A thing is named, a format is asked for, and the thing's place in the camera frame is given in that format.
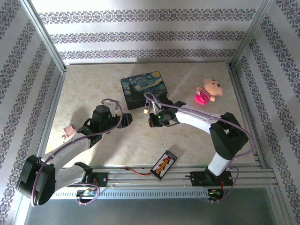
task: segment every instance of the toy head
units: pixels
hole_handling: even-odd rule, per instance
[[[218,81],[210,78],[203,79],[204,88],[212,95],[212,96],[221,96],[223,95],[223,88],[219,84]]]

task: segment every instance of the aluminum frame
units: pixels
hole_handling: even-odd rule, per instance
[[[264,18],[264,15],[266,14],[267,10],[269,9],[271,3],[273,0],[262,0],[259,8],[257,9],[257,12],[255,13],[242,41],[239,47],[237,48],[237,51],[235,52],[231,64],[232,68],[236,67],[237,64],[239,63],[240,58],[242,57],[246,47],[250,43],[253,35],[256,32],[257,27],[261,23],[261,21]]]
[[[254,137],[255,154],[257,155],[257,159],[261,165],[261,168],[262,169],[267,168],[267,165],[265,164],[265,161],[264,161],[264,158],[262,155],[262,150],[260,149],[259,144],[257,142],[257,138],[256,138],[255,131],[254,131],[254,126],[251,121],[249,112],[247,110],[246,101],[243,97],[243,92],[242,92],[241,86],[239,84],[237,74],[235,73],[235,68],[233,66],[231,66],[231,68],[230,68],[229,64],[227,64],[227,68],[228,68],[229,76],[230,76],[230,79],[232,82],[234,93],[238,100],[240,112],[241,112],[242,118],[244,120],[246,129]],[[271,207],[273,209],[274,217],[275,217],[277,224],[278,225],[281,225],[281,224],[291,225],[292,222],[291,222],[289,213],[287,211],[287,208],[286,208],[286,205],[285,205],[285,202],[284,202],[284,199],[283,199],[283,196],[281,194],[279,187],[266,187],[266,190],[268,193],[269,201],[270,201]]]
[[[57,51],[53,41],[50,38],[45,26],[43,25],[36,9],[34,8],[31,0],[20,0],[25,11],[28,14],[28,17],[31,19],[32,23],[35,25],[38,34],[40,35],[42,41],[44,42],[47,50],[49,51],[51,57],[53,58],[55,64],[59,68],[60,72],[63,73],[66,69],[66,65],[60,57],[59,52]]]
[[[42,139],[41,139],[41,144],[40,144],[40,146],[38,148],[38,151],[37,151],[37,156],[43,155],[46,151],[46,147],[47,147],[47,144],[48,144],[48,139],[49,139],[52,124],[53,124],[53,121],[54,121],[54,116],[55,116],[57,105],[58,105],[58,102],[59,102],[59,99],[60,99],[61,90],[62,90],[64,81],[65,81],[65,78],[66,78],[66,73],[67,73],[67,69],[65,69],[59,77],[57,88],[55,90],[55,94],[54,94],[53,101],[52,101],[52,104],[51,104],[51,108],[50,108],[50,111],[49,111],[48,119],[46,121],[45,130],[44,130],[44,133],[43,133],[43,136],[42,136]]]
[[[235,184],[235,188],[266,188],[266,187],[278,187],[277,180],[275,178],[273,169],[262,169],[259,165],[239,165],[240,174]],[[152,166],[132,166],[140,173],[148,173]],[[95,173],[108,173],[107,186],[105,190],[164,190],[164,189],[201,189],[207,190],[210,188],[220,187],[192,187],[189,176],[191,171],[204,171],[205,165],[174,165],[162,180],[159,180],[153,176],[141,177],[130,171],[124,169],[124,167],[102,166],[94,167]],[[236,170],[230,169],[232,173],[232,180],[235,180]],[[64,192],[71,190],[74,187],[65,187],[60,190]]]

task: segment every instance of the metal frame bar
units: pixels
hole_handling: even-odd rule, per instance
[[[31,0],[20,0],[21,4],[23,5],[25,11],[27,12],[29,18],[31,19],[32,23],[35,25],[42,41],[46,45],[51,57],[53,58],[54,62],[58,66],[60,72],[64,72],[66,69],[66,65],[64,64],[62,58],[60,57],[59,52],[57,51],[53,41],[50,38],[43,22],[41,21],[40,17],[36,9],[34,8]]]
[[[237,75],[236,75],[234,70],[231,70],[229,68],[228,64],[227,64],[227,68],[228,68],[229,76],[230,76],[231,83],[232,83],[232,86],[233,86],[233,90],[234,90],[235,96],[236,96],[237,101],[238,101],[238,105],[239,105],[239,108],[240,108],[240,113],[241,113],[242,118],[244,120],[246,129],[247,129],[247,131],[249,131],[249,133],[253,137],[255,137],[254,127],[253,127],[253,124],[252,124],[252,121],[251,121],[251,118],[250,118],[250,115],[249,115],[249,112],[248,112],[248,109],[247,109],[247,106],[246,106],[246,101],[244,99],[243,92],[242,92],[240,84],[238,82]],[[254,148],[255,153],[254,154],[258,157],[258,160],[259,160],[259,163],[260,163],[261,167],[263,169],[267,168],[267,166],[264,162],[264,159],[263,159],[261,149],[259,147],[259,144],[258,144],[258,141],[257,141],[256,138],[254,138],[254,143],[255,143],[255,148]]]
[[[277,187],[273,169],[261,169],[259,165],[237,165],[240,170],[235,188],[266,188]],[[135,170],[147,173],[151,166],[135,166]],[[173,166],[158,180],[153,176],[140,177],[123,167],[100,166],[94,167],[93,172],[109,173],[107,186],[101,188],[99,199],[153,199],[153,198],[208,198],[208,189],[220,187],[192,187],[190,178],[186,177],[191,171],[204,171],[204,165]],[[74,199],[77,190],[82,187],[65,187],[54,193],[52,199]]]
[[[40,146],[38,148],[38,151],[37,151],[37,156],[43,155],[46,151],[46,147],[47,147],[47,144],[48,144],[48,139],[49,139],[52,124],[53,124],[53,121],[54,121],[54,116],[55,116],[57,105],[58,105],[58,102],[59,102],[59,99],[60,99],[61,90],[62,90],[63,83],[64,83],[65,78],[66,78],[66,73],[67,73],[67,69],[65,69],[59,77],[57,88],[55,90],[55,94],[54,94],[53,101],[52,101],[52,104],[51,104],[51,108],[50,108],[50,111],[49,111],[48,119],[46,121],[46,126],[45,126],[45,130],[44,130],[44,133],[43,133],[43,136],[42,136],[41,144],[40,144]]]
[[[287,211],[283,196],[279,187],[277,188],[266,188],[269,201],[271,204],[271,208],[273,210],[273,214],[275,220],[278,225],[292,225],[291,218]]]
[[[246,33],[241,41],[240,46],[237,48],[237,51],[235,52],[235,54],[232,58],[232,61],[231,61],[232,68],[236,67],[237,63],[239,62],[240,58],[242,57],[246,47],[250,43],[254,33],[256,32],[257,27],[263,20],[263,17],[266,14],[266,12],[269,9],[272,2],[273,2],[273,0],[262,0],[257,12],[255,13]]]

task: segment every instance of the black mounting plate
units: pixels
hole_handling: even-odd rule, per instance
[[[107,172],[93,172],[92,173],[92,180],[94,178],[96,178],[99,181],[99,187],[100,188],[105,188],[106,187],[107,180],[108,180],[108,173]],[[81,195],[83,195],[83,193],[84,193],[84,190],[77,191],[76,197],[79,198]],[[87,203],[89,201],[90,201],[90,199],[85,199],[85,197],[82,197],[81,202]]]
[[[231,186],[233,184],[233,178],[230,171],[224,171],[220,176],[217,176],[213,182],[208,181],[206,178],[207,172],[194,171],[190,172],[190,178],[193,187],[207,187],[207,186],[221,186],[223,180],[224,186]]]

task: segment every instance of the red wire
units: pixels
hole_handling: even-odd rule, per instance
[[[128,168],[127,166],[125,166],[124,169],[125,170],[130,170],[131,172],[134,172],[135,174],[140,175],[140,176],[144,176],[144,177],[151,175],[150,172],[149,173],[140,173],[140,172],[137,172],[137,171],[135,171],[131,168]]]
[[[98,181],[96,178],[94,178],[93,181],[94,181],[94,182],[96,183],[96,185],[99,187],[99,181]]]
[[[223,190],[223,188],[224,188],[224,181],[221,180],[221,190]]]

